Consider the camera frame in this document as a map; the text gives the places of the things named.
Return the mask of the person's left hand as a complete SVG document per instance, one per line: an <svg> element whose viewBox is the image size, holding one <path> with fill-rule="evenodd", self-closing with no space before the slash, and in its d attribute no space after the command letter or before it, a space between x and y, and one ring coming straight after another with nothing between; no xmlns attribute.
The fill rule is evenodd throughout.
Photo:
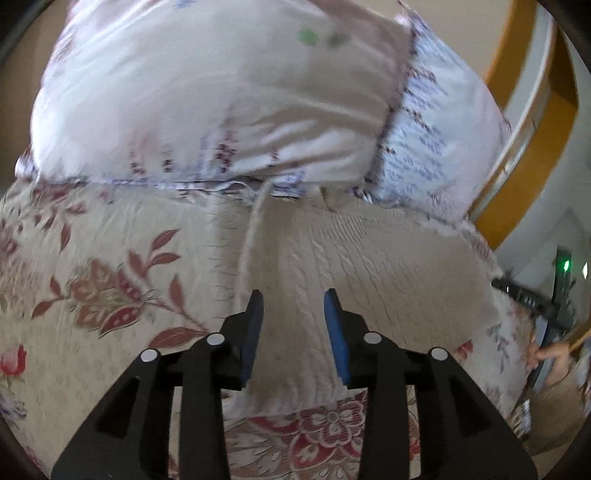
<svg viewBox="0 0 591 480"><path fill-rule="evenodd" d="M532 341L527 352L528 367L534 369L546 361L550 361L552 365L543 382L545 388L558 384L571 371L574 372L576 383L579 386L583 385L589 377L589 356L582 345L575 347L567 341L559 341L546 347L540 347Z"/></svg>

